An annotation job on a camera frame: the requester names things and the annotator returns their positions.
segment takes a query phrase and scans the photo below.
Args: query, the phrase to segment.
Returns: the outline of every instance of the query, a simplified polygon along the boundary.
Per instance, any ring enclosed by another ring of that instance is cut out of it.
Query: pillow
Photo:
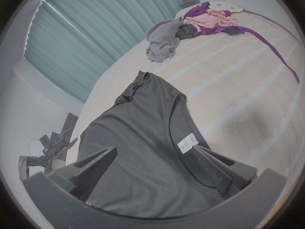
[[[184,17],[184,15],[189,10],[191,10],[194,7],[197,7],[198,5],[201,5],[201,3],[197,3],[197,4],[193,5],[193,6],[190,6],[188,8],[180,10],[176,14],[174,20],[179,18],[179,17]],[[212,9],[212,10],[229,10],[231,13],[242,12],[243,9],[244,9],[244,7],[238,6],[238,5],[230,3],[230,2],[210,2],[209,8]]]

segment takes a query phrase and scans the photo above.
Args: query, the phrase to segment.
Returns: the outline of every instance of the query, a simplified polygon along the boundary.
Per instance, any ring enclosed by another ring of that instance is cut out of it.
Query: curtain
[[[85,102],[97,79],[182,0],[45,0],[33,19],[25,58]]]

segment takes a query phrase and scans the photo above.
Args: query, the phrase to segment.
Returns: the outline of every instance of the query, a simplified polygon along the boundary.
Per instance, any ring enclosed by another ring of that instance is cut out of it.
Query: dark gray t-shirt
[[[139,71],[114,106],[81,135],[78,159],[117,147],[117,157],[88,202],[120,215],[150,218],[218,204],[222,198],[192,152],[183,154],[178,146],[190,134],[208,147],[189,115],[186,96],[162,78]]]

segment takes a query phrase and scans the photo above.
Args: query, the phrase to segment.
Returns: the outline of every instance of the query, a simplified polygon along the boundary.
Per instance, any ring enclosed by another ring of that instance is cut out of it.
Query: bed sheet
[[[257,167],[258,175],[268,167],[285,175],[284,194],[305,163],[304,48],[260,16],[241,12],[234,17],[274,45],[301,82],[250,33],[181,40],[162,63],[147,59],[144,40],[96,82],[74,128],[71,139],[79,139],[66,164],[77,160],[80,135],[90,122],[112,107],[139,70],[149,71],[187,95],[190,115],[213,151]]]

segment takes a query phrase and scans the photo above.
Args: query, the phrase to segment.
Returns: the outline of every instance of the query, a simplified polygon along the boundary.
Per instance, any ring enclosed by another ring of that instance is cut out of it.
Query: clothing tag
[[[180,148],[182,154],[185,154],[189,151],[193,145],[197,145],[199,142],[196,140],[193,133],[189,134],[185,137],[180,143],[178,143],[178,147]]]

